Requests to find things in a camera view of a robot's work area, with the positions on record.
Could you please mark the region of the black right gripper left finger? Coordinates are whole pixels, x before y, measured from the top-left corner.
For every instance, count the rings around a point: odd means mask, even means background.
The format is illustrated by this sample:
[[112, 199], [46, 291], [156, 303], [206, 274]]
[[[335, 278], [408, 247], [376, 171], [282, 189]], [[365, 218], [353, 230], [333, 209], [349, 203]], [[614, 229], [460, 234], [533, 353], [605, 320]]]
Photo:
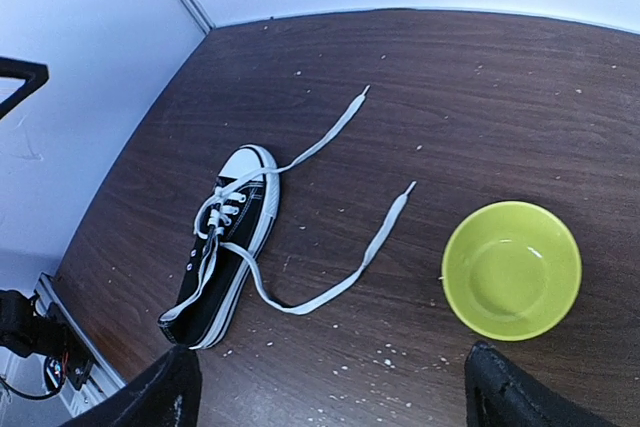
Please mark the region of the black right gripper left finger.
[[195, 426], [202, 373], [197, 354], [175, 346], [104, 402], [66, 422], [71, 427]]

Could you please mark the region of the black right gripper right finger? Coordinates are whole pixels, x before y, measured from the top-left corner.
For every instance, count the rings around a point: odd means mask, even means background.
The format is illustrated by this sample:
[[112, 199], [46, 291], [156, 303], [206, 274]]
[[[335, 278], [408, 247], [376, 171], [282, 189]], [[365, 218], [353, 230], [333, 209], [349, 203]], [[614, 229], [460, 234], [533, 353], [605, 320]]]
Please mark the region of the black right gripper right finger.
[[550, 390], [486, 342], [465, 360], [468, 426], [610, 426]]

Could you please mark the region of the black white canvas sneaker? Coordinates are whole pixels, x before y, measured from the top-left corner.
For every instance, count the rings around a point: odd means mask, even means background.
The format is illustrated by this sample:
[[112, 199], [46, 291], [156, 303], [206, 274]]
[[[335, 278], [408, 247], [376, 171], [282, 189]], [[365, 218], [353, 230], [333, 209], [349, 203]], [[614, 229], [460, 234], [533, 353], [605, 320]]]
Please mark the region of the black white canvas sneaker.
[[258, 256], [274, 226], [279, 201], [279, 176], [266, 173], [235, 188], [226, 199], [200, 208], [176, 304], [158, 319], [167, 340], [197, 350], [223, 339], [250, 274], [249, 264], [226, 246]]

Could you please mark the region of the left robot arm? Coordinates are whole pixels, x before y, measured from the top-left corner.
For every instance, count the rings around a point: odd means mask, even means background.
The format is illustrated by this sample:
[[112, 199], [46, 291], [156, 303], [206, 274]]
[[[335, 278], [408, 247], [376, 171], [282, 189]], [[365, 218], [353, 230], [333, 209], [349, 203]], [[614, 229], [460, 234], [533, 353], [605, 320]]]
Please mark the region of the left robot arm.
[[[45, 64], [2, 57], [1, 77], [23, 82], [1, 102], [1, 119], [4, 119], [46, 84], [49, 71]], [[2, 290], [1, 346], [23, 358], [39, 354], [62, 360], [69, 347], [68, 329], [55, 319], [39, 315], [35, 298], [27, 298], [16, 290]]]

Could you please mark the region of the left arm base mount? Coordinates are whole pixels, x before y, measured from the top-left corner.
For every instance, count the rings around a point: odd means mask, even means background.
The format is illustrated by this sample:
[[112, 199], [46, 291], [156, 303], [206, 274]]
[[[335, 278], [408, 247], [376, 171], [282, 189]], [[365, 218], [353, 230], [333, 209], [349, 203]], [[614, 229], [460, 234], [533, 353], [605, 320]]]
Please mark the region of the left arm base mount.
[[51, 301], [35, 313], [34, 352], [50, 359], [49, 371], [79, 390], [89, 379], [95, 357], [81, 339], [62, 308]]

